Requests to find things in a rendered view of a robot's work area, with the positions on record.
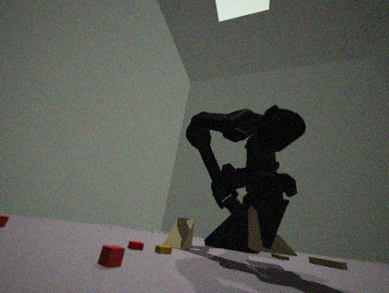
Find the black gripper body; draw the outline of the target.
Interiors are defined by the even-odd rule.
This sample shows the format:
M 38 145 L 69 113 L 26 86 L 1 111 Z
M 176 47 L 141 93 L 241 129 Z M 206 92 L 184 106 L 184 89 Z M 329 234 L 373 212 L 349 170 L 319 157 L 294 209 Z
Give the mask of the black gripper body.
M 287 197 L 297 194 L 296 182 L 289 174 L 277 174 L 279 163 L 271 156 L 257 155 L 248 160 L 251 164 L 252 177 L 247 193 L 243 199 L 243 207 L 251 205 L 249 197 L 269 197 L 284 199 L 283 192 Z

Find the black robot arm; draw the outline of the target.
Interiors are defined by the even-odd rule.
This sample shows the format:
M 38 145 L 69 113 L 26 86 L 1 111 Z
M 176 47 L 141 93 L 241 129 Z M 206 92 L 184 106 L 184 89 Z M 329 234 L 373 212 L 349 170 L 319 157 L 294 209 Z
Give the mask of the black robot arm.
M 257 155 L 271 156 L 276 160 L 275 152 L 303 135 L 306 124 L 297 113 L 281 110 L 277 105 L 269 107 L 264 115 L 242 109 L 228 114 L 203 111 L 191 118 L 186 130 L 187 140 L 200 152 L 212 180 L 211 189 L 218 206 L 221 209 L 226 207 L 233 213 L 241 205 L 236 189 L 249 186 L 251 164 L 247 161 L 246 168 L 235 169 L 228 163 L 221 171 L 210 147 L 210 130 L 221 132 L 225 139 L 233 142 L 250 137 L 245 145 L 247 160 Z

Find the tan rectangular block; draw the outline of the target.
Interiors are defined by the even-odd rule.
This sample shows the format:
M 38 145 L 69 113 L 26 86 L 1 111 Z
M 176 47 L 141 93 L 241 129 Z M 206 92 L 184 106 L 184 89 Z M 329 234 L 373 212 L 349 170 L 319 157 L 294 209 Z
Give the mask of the tan rectangular block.
M 289 256 L 283 256 L 279 254 L 272 254 L 272 257 L 277 258 L 277 259 L 282 259 L 282 260 L 289 260 Z

